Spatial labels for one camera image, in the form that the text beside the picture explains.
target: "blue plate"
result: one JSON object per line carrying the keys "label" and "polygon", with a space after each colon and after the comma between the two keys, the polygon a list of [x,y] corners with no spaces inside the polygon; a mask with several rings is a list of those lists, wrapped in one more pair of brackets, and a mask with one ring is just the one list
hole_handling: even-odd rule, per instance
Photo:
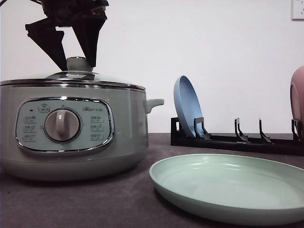
{"label": "blue plate", "polygon": [[[195,90],[186,76],[179,77],[175,82],[174,104],[184,132],[195,138],[194,118],[200,118],[203,114]],[[204,134],[201,124],[198,124],[197,129],[200,134]]]}

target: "control panel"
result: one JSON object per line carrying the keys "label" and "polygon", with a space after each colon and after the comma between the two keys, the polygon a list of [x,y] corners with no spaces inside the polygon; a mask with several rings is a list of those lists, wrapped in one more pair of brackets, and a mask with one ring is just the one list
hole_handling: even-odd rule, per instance
{"label": "control panel", "polygon": [[83,151],[108,144],[114,136],[110,106],[77,97],[30,99],[19,109],[20,145],[45,152]]}

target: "pot handle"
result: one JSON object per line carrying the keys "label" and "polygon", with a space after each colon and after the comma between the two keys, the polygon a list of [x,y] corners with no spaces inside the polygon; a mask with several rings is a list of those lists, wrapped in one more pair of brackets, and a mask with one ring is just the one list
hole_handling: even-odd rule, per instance
{"label": "pot handle", "polygon": [[159,105],[163,105],[165,103],[164,99],[152,99],[152,100],[146,100],[145,101],[145,111],[146,113],[150,113],[151,110]]}

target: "stainless steel rim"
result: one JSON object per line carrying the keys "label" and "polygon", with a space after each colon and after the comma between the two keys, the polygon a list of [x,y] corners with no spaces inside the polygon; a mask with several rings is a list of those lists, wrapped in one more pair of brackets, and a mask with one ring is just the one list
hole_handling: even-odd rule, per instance
{"label": "stainless steel rim", "polygon": [[130,88],[130,89],[139,89],[145,90],[145,87],[140,85],[132,85],[126,83],[118,83],[118,82],[103,82],[103,81],[90,81],[90,80],[77,80],[77,79],[15,79],[15,80],[7,80],[2,81],[1,86],[9,86],[9,85],[27,85],[27,84],[74,84],[74,85],[95,85],[95,86],[114,86],[121,88]]}
{"label": "stainless steel rim", "polygon": [[129,88],[129,87],[121,87],[121,86],[115,86],[115,85],[87,85],[87,84],[70,84],[70,83],[61,83],[59,81],[56,81],[56,83],[35,83],[35,84],[4,84],[4,82],[1,82],[1,86],[8,86],[12,88],[18,88],[18,87],[71,87],[71,88],[91,88],[91,89],[116,89],[116,90],[126,90],[126,91],[134,91],[134,92],[140,92],[145,93],[144,89],[135,89],[135,88]]}

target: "black robotic claw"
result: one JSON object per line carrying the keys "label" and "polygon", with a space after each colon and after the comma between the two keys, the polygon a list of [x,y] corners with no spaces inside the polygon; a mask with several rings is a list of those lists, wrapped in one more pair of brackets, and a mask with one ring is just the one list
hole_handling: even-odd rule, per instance
{"label": "black robotic claw", "polygon": [[46,19],[25,25],[28,36],[41,47],[61,70],[67,70],[62,46],[63,31],[72,27],[91,67],[96,66],[99,31],[107,17],[106,0],[41,0]]}

